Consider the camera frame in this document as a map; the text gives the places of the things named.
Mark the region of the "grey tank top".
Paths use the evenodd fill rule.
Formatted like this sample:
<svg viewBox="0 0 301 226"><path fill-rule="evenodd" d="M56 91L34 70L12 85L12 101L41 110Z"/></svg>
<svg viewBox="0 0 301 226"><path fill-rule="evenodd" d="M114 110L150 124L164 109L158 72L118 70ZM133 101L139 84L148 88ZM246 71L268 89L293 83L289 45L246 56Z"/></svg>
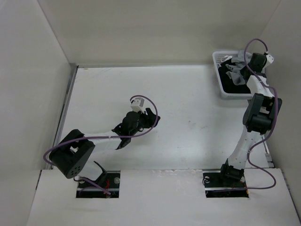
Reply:
<svg viewBox="0 0 301 226"><path fill-rule="evenodd" d="M241 70L245 67L244 51L240 50L237 56L228 58L228 61L225 61L225 66L228 69L226 74L232 80L234 85L246 85L246 81L241 74Z"/></svg>

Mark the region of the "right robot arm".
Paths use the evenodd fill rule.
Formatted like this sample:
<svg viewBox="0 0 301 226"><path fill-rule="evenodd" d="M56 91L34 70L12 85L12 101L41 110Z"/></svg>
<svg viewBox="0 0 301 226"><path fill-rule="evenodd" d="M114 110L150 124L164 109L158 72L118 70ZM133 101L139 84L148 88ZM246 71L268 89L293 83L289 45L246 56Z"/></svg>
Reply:
<svg viewBox="0 0 301 226"><path fill-rule="evenodd" d="M218 181L223 186L230 186L244 176L246 163L250 161L251 151L261 144L259 140L266 132L275 128L277 115L282 100L277 92L268 86L262 71L274 58L266 51L254 53L250 61L240 70L246 86L253 95L243 116L243 132L233 153L227 158L218 174Z"/></svg>

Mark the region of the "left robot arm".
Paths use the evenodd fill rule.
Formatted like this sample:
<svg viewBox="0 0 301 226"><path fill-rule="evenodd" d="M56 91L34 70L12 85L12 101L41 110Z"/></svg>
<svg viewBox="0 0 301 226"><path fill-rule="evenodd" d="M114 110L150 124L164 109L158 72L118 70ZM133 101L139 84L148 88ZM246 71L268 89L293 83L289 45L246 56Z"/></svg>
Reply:
<svg viewBox="0 0 301 226"><path fill-rule="evenodd" d="M107 133L89 136L79 129L73 129L46 153L48 163L56 166L67 179L87 175L94 187L102 187L106 177L96 171L89 160L93 151L122 149L132 138L149 133L159 120L157 112L153 113L150 108L146 108L145 111L128 112L122 122Z"/></svg>

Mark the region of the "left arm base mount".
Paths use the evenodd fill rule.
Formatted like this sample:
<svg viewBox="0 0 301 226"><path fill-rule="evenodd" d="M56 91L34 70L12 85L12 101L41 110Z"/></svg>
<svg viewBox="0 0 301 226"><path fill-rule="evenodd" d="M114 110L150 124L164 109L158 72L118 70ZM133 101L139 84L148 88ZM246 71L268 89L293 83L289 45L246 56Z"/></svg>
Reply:
<svg viewBox="0 0 301 226"><path fill-rule="evenodd" d="M74 178L73 180L77 182L76 198L119 198L120 177L120 171L107 171L103 172L96 181L93 181L110 194L79 177Z"/></svg>

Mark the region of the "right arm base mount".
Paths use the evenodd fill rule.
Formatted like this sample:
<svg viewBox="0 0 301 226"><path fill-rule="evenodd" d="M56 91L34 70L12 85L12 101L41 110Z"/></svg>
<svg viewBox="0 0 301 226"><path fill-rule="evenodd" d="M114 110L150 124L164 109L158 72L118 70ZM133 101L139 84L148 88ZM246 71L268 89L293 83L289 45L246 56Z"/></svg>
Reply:
<svg viewBox="0 0 301 226"><path fill-rule="evenodd" d="M227 181L220 177L219 171L204 171L202 183L205 187L206 198L248 198L247 190L235 190L235 188L245 188L245 178L242 180Z"/></svg>

